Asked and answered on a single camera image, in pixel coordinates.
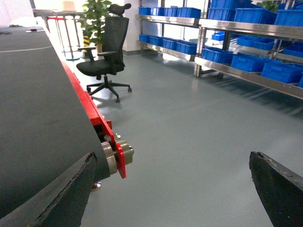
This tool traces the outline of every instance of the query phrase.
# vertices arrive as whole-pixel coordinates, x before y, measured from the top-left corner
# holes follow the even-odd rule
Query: stainless steel shelf
[[[287,54],[282,54],[282,53],[276,53],[275,57],[279,60],[286,60],[286,61],[291,61],[291,62],[297,62],[303,64],[303,58],[297,57],[297,56],[292,56],[292,55],[287,55]]]
[[[247,33],[261,36],[274,36],[276,38],[286,40],[303,40],[303,27],[264,25],[209,19],[200,19],[199,25],[209,29],[231,31],[241,34]]]
[[[171,56],[174,56],[174,57],[186,60],[186,61],[194,61],[195,57],[196,57],[195,55],[180,53],[178,51],[173,51],[173,50],[161,47],[161,46],[155,46],[155,45],[144,43],[144,42],[140,42],[140,41],[137,41],[137,44],[140,45],[140,46],[143,46],[143,47],[147,47],[147,48],[149,48],[151,50],[154,50],[154,51],[157,51],[157,52],[161,52],[161,53],[166,53],[166,54],[169,54]]]
[[[148,15],[136,15],[137,20],[150,21],[156,23],[188,26],[188,27],[199,27],[199,19],[186,18],[186,17],[163,17],[163,16],[148,16]]]
[[[279,91],[281,93],[297,97],[299,99],[303,99],[303,88],[291,85],[291,84],[285,84],[276,80],[268,79],[266,77],[262,77],[260,75],[245,72],[242,70],[238,70],[235,68],[232,68],[228,65],[219,64],[213,61],[208,61],[199,57],[195,58],[195,62],[198,65],[208,67],[210,69],[214,69],[216,71],[226,73],[228,75],[234,76],[236,78],[240,78],[264,87],[267,87],[269,89]]]

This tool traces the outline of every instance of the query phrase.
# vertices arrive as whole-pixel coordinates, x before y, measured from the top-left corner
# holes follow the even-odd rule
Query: black conveyor belt
[[[104,151],[45,32],[0,27],[0,218],[89,152]]]

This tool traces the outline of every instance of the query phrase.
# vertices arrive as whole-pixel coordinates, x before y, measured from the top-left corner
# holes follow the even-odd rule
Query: green plant
[[[262,3],[261,2],[258,2],[257,3],[257,6],[261,6],[261,7],[264,7],[270,11],[273,11],[273,12],[277,12],[278,10],[278,4],[274,1],[263,1]]]
[[[87,35],[90,42],[95,45],[102,43],[105,18],[111,17],[108,11],[111,4],[112,2],[108,0],[86,0],[86,3],[82,5]]]

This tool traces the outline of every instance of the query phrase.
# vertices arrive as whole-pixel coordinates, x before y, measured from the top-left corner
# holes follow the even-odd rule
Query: blue storage crate
[[[164,8],[164,16],[176,17],[178,15],[178,7]]]
[[[216,63],[230,64],[232,62],[232,52],[223,51],[219,48],[207,47],[203,48],[202,58]]]
[[[139,41],[144,42],[144,43],[149,43],[150,42],[150,36],[139,34]]]
[[[283,83],[298,83],[302,78],[302,72],[303,65],[267,62],[261,76]]]
[[[295,45],[295,46],[303,46],[303,43],[302,42],[296,42],[293,45]]]
[[[278,10],[275,25],[303,26],[303,9]]]
[[[222,41],[224,40],[225,32],[216,32],[212,35],[212,40]]]
[[[150,15],[151,8],[149,7],[139,7],[139,15]]]
[[[246,72],[261,72],[265,62],[280,62],[268,58],[257,57],[249,54],[234,54],[231,67]]]
[[[232,34],[232,38],[240,38],[240,37],[242,37],[242,35],[235,34],[235,33]]]
[[[258,39],[255,41],[254,47],[257,49],[262,49],[269,51],[274,47],[275,40],[274,39]]]
[[[246,8],[250,5],[250,0],[212,0],[211,8],[235,9]]]
[[[171,39],[163,39],[163,47],[175,51],[177,48],[177,42]]]
[[[237,39],[237,44],[241,46],[253,47],[255,45],[255,41],[258,39],[258,37],[245,35]]]
[[[233,21],[236,11],[233,9],[208,9],[207,19]]]
[[[299,82],[299,85],[298,85],[298,86],[303,88],[303,75],[302,75],[302,77],[301,77],[301,80],[300,80],[300,82]]]
[[[265,8],[236,9],[236,22],[273,25],[276,13]]]
[[[163,39],[164,37],[150,36],[150,44],[156,46],[163,46]]]
[[[176,51],[181,53],[186,53],[190,55],[195,55],[197,51],[197,44],[185,44],[177,42]]]
[[[164,8],[151,7],[151,15],[153,15],[153,16],[164,16]]]
[[[190,17],[200,19],[201,10],[190,7],[180,7],[178,8],[178,17]]]
[[[283,50],[283,54],[293,55],[303,58],[303,46],[291,45]]]

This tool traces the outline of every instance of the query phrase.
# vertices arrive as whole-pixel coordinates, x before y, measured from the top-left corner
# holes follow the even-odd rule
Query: plant pot
[[[97,44],[96,49],[97,49],[97,53],[101,53],[102,52],[102,44]]]

